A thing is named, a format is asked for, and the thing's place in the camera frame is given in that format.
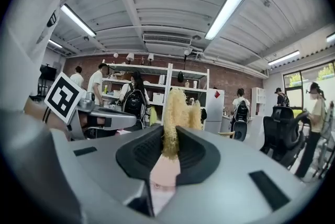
white shirt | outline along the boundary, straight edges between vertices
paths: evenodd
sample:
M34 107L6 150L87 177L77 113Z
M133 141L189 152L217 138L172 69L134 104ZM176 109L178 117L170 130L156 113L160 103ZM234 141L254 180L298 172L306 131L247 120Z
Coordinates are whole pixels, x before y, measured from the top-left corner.
M316 125L313 125L313 123L311 122L312 132L320 133L323 127L323 122L326 119L326 105L323 98L320 97L317 99L311 114L321 116L321 120Z
M248 109L250 109L250 102L246 98L240 96L238 98L235 98L234 101L232 102L232 104L234 105L234 110L237 109L237 107L243 100L245 101L245 104L247 105Z
M124 84L124 85L122 86L120 95L125 96L129 91L131 91L129 84ZM144 89L144 98L146 99L147 103L149 104L149 103L150 103L150 100L149 100L149 97L148 97L148 94L147 94L147 90L146 90L146 89Z
M78 85L79 87L82 87L82 84L84 82L84 78L79 73L75 73L75 74L71 75L70 79L72 81L74 81L74 83L76 85Z
M94 93L93 86L94 84L98 84L98 90L100 95L103 93L103 74L101 71L97 70L95 73L90 78L90 81L88 82L88 87L87 87L87 92L92 92ZM95 104L99 105L100 101L98 98L95 98Z
M0 27L0 108L22 111L29 95L37 95L44 52L59 21L59 3L12 0ZM52 15L55 20L48 27Z

red brick wall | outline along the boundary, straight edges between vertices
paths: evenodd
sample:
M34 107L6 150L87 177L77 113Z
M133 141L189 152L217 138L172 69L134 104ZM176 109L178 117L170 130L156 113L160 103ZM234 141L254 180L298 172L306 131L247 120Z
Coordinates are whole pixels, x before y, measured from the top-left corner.
M141 55L136 55L135 60L131 64L140 65L141 58ZM67 76L71 76L75 72L75 67L81 66L83 69L82 76L84 78L83 87L87 88L91 75L97 71L98 65L102 62L103 59L106 60L106 63L113 63L113 61L115 63L127 63L126 55L119 55L117 59L115 59L113 55L96 55L91 57L70 58L66 60L63 72ZM146 56L144 56L144 61L144 64L147 65L148 61ZM152 65L167 68L168 63L172 63L175 69L184 69L184 60L168 57L164 58L155 56ZM209 87L216 87L218 89L225 90L225 110L227 111L231 111L233 109L232 101L237 97L236 92L238 88L244 89L245 97L250 101L251 88L263 88L262 79L220 66L187 60L185 69L198 72L206 72L207 69L209 69ZM172 85L178 85L178 82L173 80Z

ceiling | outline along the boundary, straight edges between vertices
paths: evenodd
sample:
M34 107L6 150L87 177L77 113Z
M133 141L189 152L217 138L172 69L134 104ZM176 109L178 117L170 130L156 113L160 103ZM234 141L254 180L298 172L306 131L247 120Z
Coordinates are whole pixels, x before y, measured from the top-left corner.
M61 5L69 5L97 35L84 40L87 34L62 13L51 39L63 45L61 53L66 56L130 51L182 56L185 44L148 43L142 38L144 33L180 36L203 50L204 59L263 71L275 68L268 66L269 61L295 50L300 51L298 58L324 50L329 46L326 36L335 31L327 0L244 0L216 39L205 40L224 2L61 0ZM201 39L192 39L195 35Z

white refrigerator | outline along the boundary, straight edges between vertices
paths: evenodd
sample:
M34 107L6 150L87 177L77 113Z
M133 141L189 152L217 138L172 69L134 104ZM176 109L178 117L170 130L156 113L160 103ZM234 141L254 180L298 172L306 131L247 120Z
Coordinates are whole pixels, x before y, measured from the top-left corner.
M206 96L205 131L217 134L220 132L222 115L224 113L225 91L219 89L208 89Z

hair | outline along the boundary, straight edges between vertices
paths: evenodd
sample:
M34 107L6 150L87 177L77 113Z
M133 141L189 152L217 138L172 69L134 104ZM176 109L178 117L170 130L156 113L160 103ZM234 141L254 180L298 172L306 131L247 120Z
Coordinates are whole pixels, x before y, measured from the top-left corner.
M107 64L106 63L99 64L99 66L98 66L99 70L102 69L104 66L107 66Z
M135 71L132 73L131 77L134 78L134 87L142 92L143 96L145 96L144 91L144 83L141 77L141 73L139 71Z
M243 88L239 88L239 89L237 90L237 94L238 94L239 96L244 96L244 89L243 89Z
M80 66L77 66L77 67L75 68L75 71L76 71L77 73L82 73L82 68L81 68Z
M316 92L318 94L320 94L323 97L324 100L326 100L325 94L323 93L323 91L321 90L320 86L316 82L312 82L312 84L310 85L309 91L312 91L313 89L316 89Z

